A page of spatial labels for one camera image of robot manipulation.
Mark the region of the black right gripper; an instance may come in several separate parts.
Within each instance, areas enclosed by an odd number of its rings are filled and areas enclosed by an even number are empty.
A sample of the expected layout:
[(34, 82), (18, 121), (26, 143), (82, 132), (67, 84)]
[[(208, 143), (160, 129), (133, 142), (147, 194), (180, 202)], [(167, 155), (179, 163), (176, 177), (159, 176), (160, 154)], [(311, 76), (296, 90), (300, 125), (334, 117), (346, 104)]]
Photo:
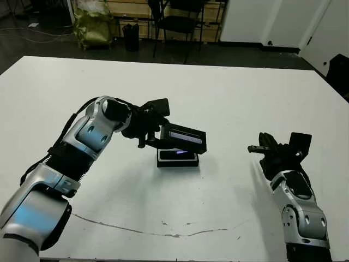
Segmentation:
[(272, 180), (279, 172), (285, 170), (299, 170), (304, 159), (301, 150), (295, 150), (288, 144), (278, 143), (269, 133), (260, 132), (258, 135), (259, 146), (247, 147), (249, 153), (263, 155), (260, 166), (267, 180)]

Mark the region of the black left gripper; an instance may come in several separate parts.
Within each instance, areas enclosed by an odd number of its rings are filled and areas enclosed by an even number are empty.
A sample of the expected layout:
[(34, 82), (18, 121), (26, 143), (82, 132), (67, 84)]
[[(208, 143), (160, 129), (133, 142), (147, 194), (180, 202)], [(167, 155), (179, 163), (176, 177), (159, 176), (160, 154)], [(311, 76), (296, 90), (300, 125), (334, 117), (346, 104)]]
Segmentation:
[(169, 124), (169, 105), (142, 105), (133, 106), (129, 126), (122, 131), (126, 138), (137, 138), (138, 148), (146, 145), (157, 149), (169, 149), (169, 142), (157, 139), (155, 133), (162, 126)]

